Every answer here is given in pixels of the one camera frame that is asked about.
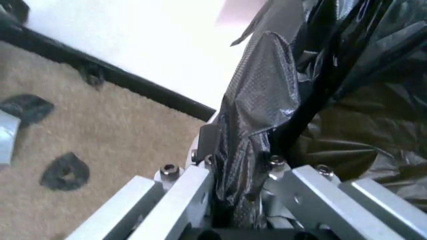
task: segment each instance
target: white surface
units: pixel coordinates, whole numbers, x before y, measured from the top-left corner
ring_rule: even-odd
[[[27,27],[218,109],[265,0],[25,0]]]

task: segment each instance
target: bolt head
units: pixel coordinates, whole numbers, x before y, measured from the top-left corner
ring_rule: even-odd
[[[160,178],[166,181],[175,181],[180,177],[180,166],[166,164],[160,168]]]
[[[273,168],[283,167],[285,165],[285,159],[278,155],[273,155],[270,157],[270,165]]]
[[[197,162],[197,149],[192,149],[191,150],[191,161],[193,163]]]
[[[316,166],[316,170],[320,175],[322,175],[329,181],[332,180],[332,178],[334,177],[334,171],[327,165],[319,164]]]

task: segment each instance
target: black plastic bag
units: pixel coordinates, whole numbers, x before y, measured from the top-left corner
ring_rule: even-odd
[[[329,157],[318,157],[316,151],[321,152],[323,148],[310,146],[317,146],[317,137],[322,137],[321,134],[313,135],[311,128],[315,133],[316,130],[324,132],[324,126],[316,122],[319,117],[312,120],[307,130],[303,130],[321,108],[324,111],[319,113],[320,118],[324,118],[327,111],[331,116],[339,116],[341,99],[344,98],[342,101],[345,103],[347,96],[368,101],[362,92],[358,92],[371,87],[373,96],[369,104],[350,109],[355,114],[367,111],[363,121],[369,121],[370,114],[374,114],[372,106],[381,103],[386,106],[385,100],[391,100],[390,106],[397,107],[394,103],[396,96],[407,101],[406,105],[400,105],[404,110],[387,111],[395,118],[384,115],[391,125],[405,119],[405,115],[409,116],[405,112],[408,106],[412,106],[414,111],[427,113],[426,89],[415,93],[413,90],[420,89],[405,88],[410,84],[419,84],[422,88],[427,81],[424,70],[427,66],[426,6],[422,0],[271,0],[265,4],[242,37],[233,43],[238,44],[253,32],[217,117],[221,129],[213,161],[216,177],[213,224],[216,227],[266,227],[260,191],[270,171],[268,162],[272,151],[285,155],[293,167],[323,163],[337,168],[342,179],[373,177],[404,198],[414,196],[415,193],[399,193],[396,189],[402,188],[390,185],[391,181],[385,178],[398,174],[382,173],[382,169],[390,169],[383,168],[381,164],[389,166],[394,161],[393,170],[399,172],[405,166],[418,163],[419,159],[421,162],[427,159],[426,151],[422,147],[411,148],[410,154],[402,154],[396,161],[396,157],[390,156],[396,156],[396,151],[407,150],[406,145],[396,144],[394,148],[376,146],[379,143],[400,143],[394,139],[408,137],[406,128],[394,129],[390,133],[393,137],[385,140],[379,137],[376,141],[364,142],[372,139],[371,135],[383,136],[384,132],[392,130],[387,127],[378,131],[366,128],[366,137],[356,138],[354,142],[357,144],[348,147],[349,157],[354,153],[354,146],[369,146],[373,152],[389,156],[380,162],[375,157],[347,160],[339,144],[330,145]],[[399,74],[390,73],[398,66],[401,69]],[[390,87],[390,82],[405,90],[395,90],[394,97],[382,95],[388,93],[383,88],[399,88]],[[426,122],[425,115],[415,115],[417,120],[408,123],[408,129],[412,129],[414,134],[402,143],[423,143],[420,139],[425,140],[426,126],[420,124]],[[307,135],[311,137],[308,143],[307,140],[304,142]],[[327,139],[331,143],[342,143],[352,135],[349,130],[345,136],[328,135]],[[387,152],[391,149],[394,155]],[[314,157],[304,160],[307,155]],[[352,169],[357,164],[363,166],[360,171],[341,171]],[[369,175],[370,170],[380,172],[376,176],[386,177]],[[414,203],[420,198],[412,199]],[[427,192],[421,199],[427,200]]]

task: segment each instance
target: black tape piece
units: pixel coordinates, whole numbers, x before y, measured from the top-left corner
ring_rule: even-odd
[[[52,103],[31,94],[12,96],[0,102],[0,110],[21,120],[20,128],[41,122],[54,108]]]
[[[51,190],[71,191],[81,188],[89,181],[88,165],[73,152],[57,157],[46,168],[40,185]]]

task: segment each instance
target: carpet floor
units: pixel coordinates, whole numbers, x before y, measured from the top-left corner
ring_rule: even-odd
[[[202,121],[106,82],[98,91],[66,64],[0,42],[0,101],[34,94],[55,105],[19,132],[11,166],[0,171],[2,240],[64,239],[133,176],[184,166]],[[56,157],[74,152],[90,168],[73,191],[39,184]]]

